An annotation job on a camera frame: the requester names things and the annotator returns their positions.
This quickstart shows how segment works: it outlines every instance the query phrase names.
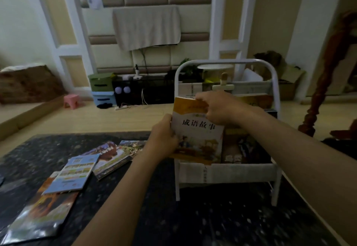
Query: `white metal book rack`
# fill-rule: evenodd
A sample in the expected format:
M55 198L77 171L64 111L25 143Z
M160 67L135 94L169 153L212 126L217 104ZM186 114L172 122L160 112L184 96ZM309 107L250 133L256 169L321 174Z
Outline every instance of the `white metal book rack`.
M233 95L239 94L260 94L266 93L274 96L274 108L277 111L277 117L280 118L280 94L278 77L274 67L263 60L258 59L224 59L224 60L192 60L183 63L176 71L175 75L175 97L177 96L194 96L196 92L202 90L201 83L189 83L180 85L185 88L190 86L189 93L179 92L178 76L180 71L190 65L202 64L263 64L271 72L272 79L261 82L244 82L233 81L234 90ZM274 182L272 187L271 204L277 205L279 187L281 182L282 171L275 163L265 164L226 164L217 163L210 166L202 163L188 163L181 162L175 159L175 188L176 201L180 200L180 185L194 184L218 184L218 183L243 183L243 182Z

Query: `left hand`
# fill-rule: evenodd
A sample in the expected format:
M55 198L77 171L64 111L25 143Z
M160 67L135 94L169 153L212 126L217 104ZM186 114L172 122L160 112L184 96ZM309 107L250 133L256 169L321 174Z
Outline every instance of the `left hand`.
M152 127L149 139L143 152L148 153L150 159L160 162L171 155L178 147L178 137L171 129L171 114L165 114L160 122Z

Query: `plastic stool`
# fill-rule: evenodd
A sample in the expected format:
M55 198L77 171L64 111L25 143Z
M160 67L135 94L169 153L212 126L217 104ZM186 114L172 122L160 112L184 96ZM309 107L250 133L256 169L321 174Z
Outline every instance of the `plastic stool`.
M69 94L63 97L63 107L66 108L68 104L71 110L77 108L79 102L80 102L79 95Z

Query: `towel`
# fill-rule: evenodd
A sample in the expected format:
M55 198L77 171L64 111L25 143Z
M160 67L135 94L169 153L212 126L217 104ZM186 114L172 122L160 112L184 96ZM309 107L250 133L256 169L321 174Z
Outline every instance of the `towel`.
M122 50L178 44L181 39L177 5L133 6L113 10L115 37Z

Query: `shelf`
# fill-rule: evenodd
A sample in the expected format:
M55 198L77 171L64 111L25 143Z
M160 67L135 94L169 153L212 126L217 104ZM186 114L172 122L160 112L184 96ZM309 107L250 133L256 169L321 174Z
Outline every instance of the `shelf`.
M180 183L218 184L276 181L278 166L266 164L180 163Z

